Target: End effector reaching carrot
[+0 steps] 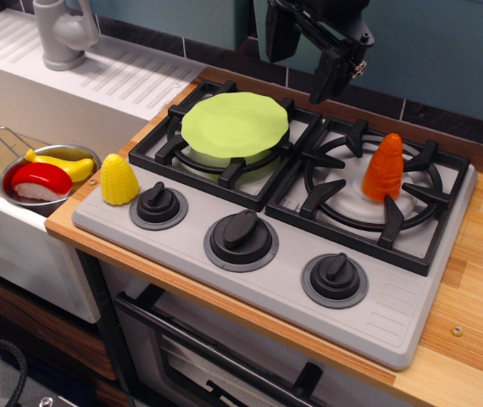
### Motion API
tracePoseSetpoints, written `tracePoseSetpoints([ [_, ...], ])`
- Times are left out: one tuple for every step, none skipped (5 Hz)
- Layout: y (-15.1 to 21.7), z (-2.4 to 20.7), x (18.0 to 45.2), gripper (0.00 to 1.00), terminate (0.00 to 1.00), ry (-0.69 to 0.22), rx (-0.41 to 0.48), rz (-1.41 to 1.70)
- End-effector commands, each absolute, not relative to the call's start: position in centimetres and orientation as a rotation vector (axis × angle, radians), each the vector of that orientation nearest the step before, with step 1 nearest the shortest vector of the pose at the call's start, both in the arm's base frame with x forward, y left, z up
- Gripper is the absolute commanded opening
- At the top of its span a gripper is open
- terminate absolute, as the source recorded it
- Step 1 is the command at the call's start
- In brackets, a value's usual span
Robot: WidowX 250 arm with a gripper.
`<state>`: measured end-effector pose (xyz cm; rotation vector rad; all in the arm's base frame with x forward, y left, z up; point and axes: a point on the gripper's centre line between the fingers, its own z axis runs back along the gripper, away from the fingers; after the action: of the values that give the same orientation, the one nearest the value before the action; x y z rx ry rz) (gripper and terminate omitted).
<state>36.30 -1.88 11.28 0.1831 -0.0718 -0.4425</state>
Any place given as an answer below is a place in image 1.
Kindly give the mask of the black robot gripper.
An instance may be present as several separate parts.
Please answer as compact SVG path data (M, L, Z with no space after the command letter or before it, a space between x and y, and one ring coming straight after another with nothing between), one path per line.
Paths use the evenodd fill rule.
M270 63L292 57L303 36L320 50L309 102L340 95L364 73L375 38L363 18L368 1L268 1L266 55Z

